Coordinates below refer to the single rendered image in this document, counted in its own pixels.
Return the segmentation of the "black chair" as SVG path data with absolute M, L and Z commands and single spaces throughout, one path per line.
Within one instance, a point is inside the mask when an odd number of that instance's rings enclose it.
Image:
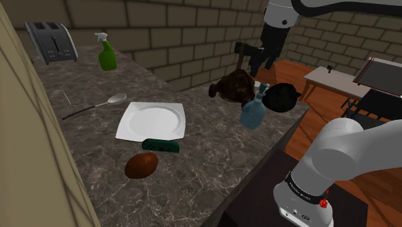
M 402 119 L 402 98 L 378 90 L 370 89 L 357 104 L 346 103 L 342 117 L 357 121 L 364 130 L 384 124 L 381 118 Z

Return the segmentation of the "dark brown hammer-shaped stick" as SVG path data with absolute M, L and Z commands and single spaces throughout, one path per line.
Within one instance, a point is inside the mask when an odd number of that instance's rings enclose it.
M 236 69 L 241 69 L 245 56 L 250 56 L 253 51 L 250 50 L 251 46 L 244 42 L 236 42 L 234 46 L 234 53 L 238 54 Z

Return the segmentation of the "dark green sponge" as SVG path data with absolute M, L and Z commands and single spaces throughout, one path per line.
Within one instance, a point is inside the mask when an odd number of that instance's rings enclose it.
M 168 141 L 162 139 L 145 139 L 142 142 L 142 149 L 159 152 L 178 153 L 180 151 L 180 146 L 176 141 Z

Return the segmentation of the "grey table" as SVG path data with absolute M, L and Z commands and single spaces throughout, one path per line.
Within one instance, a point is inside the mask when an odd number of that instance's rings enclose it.
M 354 76 L 336 70 L 331 70 L 329 73 L 329 70 L 322 66 L 308 73 L 303 78 L 306 80 L 306 83 L 300 96 L 300 101 L 307 100 L 316 88 L 322 88 L 357 101 L 360 101 L 370 90 L 368 86 L 354 83 Z

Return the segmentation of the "dark brown lumpy figure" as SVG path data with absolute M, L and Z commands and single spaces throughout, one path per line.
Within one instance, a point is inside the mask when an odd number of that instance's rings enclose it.
M 223 76 L 216 84 L 211 84 L 208 94 L 211 98 L 219 94 L 226 101 L 241 103 L 244 106 L 255 97 L 254 80 L 245 70 L 236 69 Z

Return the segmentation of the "black round pot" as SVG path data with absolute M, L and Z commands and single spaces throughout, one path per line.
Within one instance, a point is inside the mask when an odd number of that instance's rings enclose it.
M 263 105 L 278 113 L 288 112 L 296 106 L 300 92 L 289 83 L 278 83 L 265 91 L 262 99 Z

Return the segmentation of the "dark grey toaster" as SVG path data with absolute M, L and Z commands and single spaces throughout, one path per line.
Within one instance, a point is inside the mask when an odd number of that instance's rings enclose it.
M 67 28 L 58 22 L 24 22 L 26 31 L 46 65 L 78 60 L 78 53 Z

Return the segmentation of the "green spray bottle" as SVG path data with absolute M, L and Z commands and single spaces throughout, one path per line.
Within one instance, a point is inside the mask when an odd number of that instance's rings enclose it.
M 97 40 L 102 41 L 103 51 L 99 54 L 100 67 L 104 71 L 115 70 L 117 68 L 117 61 L 115 53 L 110 43 L 107 40 L 106 33 L 94 33 L 97 36 Z

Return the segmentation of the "brown egg-shaped potato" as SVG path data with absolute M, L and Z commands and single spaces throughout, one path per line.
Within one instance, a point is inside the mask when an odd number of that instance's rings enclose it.
M 155 153 L 139 153 L 126 163 L 124 173 L 130 179 L 143 179 L 150 176 L 157 165 L 158 157 Z

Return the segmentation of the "dark panel with white-red frame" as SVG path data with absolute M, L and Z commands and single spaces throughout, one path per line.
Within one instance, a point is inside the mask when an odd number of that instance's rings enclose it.
M 402 64 L 369 57 L 353 82 L 402 97 Z

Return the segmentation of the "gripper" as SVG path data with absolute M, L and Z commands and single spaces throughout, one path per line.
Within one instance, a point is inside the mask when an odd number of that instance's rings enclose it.
M 256 77 L 259 68 L 265 62 L 264 68 L 270 70 L 276 58 L 280 55 L 288 35 L 287 28 L 277 28 L 264 24 L 260 36 L 263 48 L 256 48 L 250 56 L 250 76 Z

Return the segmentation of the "white square plate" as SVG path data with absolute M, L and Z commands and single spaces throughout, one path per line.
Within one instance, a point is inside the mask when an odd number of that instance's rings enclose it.
M 116 138 L 142 142 L 145 139 L 182 139 L 186 115 L 181 103 L 131 102 L 117 128 Z

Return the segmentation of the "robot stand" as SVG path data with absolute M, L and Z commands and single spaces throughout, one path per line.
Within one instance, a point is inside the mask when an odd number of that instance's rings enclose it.
M 275 151 L 225 209 L 217 227 L 296 227 L 280 215 L 273 189 L 297 163 L 285 152 Z M 334 227 L 367 227 L 368 204 L 336 184 L 329 188 L 329 204 Z

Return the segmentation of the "blue vase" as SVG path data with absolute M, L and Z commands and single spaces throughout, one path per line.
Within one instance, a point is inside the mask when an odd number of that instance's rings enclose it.
M 260 83 L 259 91 L 254 100 L 248 102 L 243 108 L 240 115 L 240 124 L 250 130 L 254 130 L 260 126 L 264 115 L 265 106 L 262 104 L 262 99 L 265 96 L 267 83 Z

